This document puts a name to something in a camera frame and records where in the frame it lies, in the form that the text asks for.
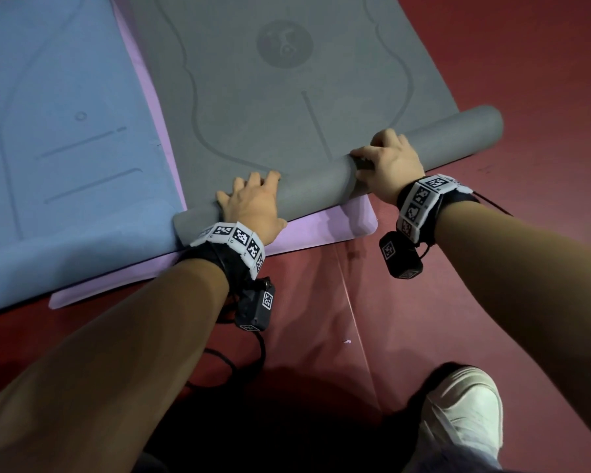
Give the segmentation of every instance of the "foot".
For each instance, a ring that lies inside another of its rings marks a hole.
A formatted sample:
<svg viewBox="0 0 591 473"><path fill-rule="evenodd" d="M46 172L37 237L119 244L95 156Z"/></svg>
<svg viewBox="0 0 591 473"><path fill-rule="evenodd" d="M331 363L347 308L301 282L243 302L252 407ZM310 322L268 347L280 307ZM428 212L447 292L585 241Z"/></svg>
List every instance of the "foot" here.
<svg viewBox="0 0 591 473"><path fill-rule="evenodd" d="M503 445L503 418L501 398L489 375L471 366L456 370L427 394L416 450L405 470L450 445L474 448L496 462Z"/></svg>

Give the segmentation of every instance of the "hand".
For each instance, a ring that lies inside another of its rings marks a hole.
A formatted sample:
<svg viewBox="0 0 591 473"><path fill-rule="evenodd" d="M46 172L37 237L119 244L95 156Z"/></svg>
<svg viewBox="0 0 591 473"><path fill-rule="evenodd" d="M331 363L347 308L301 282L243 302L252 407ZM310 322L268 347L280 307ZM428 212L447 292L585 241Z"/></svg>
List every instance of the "hand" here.
<svg viewBox="0 0 591 473"><path fill-rule="evenodd" d="M280 174L270 171L263 181L259 173L250 174L247 183L236 178L232 195L217 192L217 201L223 210L225 222L240 222L252 229L264 245L274 242L280 231L287 227L284 219L278 218L276 192Z"/></svg>
<svg viewBox="0 0 591 473"><path fill-rule="evenodd" d="M425 176L416 151L404 135L397 136L393 129L379 131L370 146L353 149L350 155L374 163L374 171L360 169L357 179L368 184L376 197L393 206L403 187Z"/></svg>

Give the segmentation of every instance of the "pink yoga mat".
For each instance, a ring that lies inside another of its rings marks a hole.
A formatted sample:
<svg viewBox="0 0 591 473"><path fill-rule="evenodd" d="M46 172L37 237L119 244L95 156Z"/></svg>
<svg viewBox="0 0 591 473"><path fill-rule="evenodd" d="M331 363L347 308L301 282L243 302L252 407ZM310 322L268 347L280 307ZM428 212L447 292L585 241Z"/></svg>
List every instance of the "pink yoga mat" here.
<svg viewBox="0 0 591 473"><path fill-rule="evenodd" d="M122 9L125 6L123 1L115 0L114 3L114 13L118 21L118 27L125 41L127 52L134 64L142 91L147 99L182 205L186 208L180 177L175 165L173 149L166 131L158 95L140 50L123 16L123 13L127 13L126 10ZM290 222L278 238L266 247L266 253L268 255L283 254L292 250L362 237L372 234L377 225L376 215L367 196L355 198L343 206L332 207L320 213L307 215ZM117 287L155 278L160 272L173 265L177 256L177 253L166 254L57 291L51 295L48 306L52 309L60 308Z"/></svg>

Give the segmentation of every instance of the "forearm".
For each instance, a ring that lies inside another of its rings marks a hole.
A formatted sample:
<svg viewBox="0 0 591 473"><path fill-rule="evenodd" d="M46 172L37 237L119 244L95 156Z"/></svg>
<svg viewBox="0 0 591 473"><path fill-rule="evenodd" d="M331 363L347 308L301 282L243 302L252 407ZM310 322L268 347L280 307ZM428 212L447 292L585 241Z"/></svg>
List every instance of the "forearm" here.
<svg viewBox="0 0 591 473"><path fill-rule="evenodd" d="M474 202L447 207L435 237L481 306L591 427L591 249Z"/></svg>
<svg viewBox="0 0 591 473"><path fill-rule="evenodd" d="M197 364L227 293L216 265L184 261L75 332L0 394L0 450L38 446L39 457L60 454L66 466L130 468ZM0 452L3 470L8 454Z"/></svg>

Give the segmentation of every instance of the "circular logo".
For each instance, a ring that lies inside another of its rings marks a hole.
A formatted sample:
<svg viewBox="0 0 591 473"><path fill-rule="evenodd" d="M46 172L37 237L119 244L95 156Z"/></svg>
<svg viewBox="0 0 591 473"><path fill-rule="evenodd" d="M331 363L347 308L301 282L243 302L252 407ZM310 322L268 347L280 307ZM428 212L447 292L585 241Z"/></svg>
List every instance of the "circular logo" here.
<svg viewBox="0 0 591 473"><path fill-rule="evenodd" d="M295 68L313 54L313 39L304 26L276 20L260 29L256 49L261 58L275 68Z"/></svg>

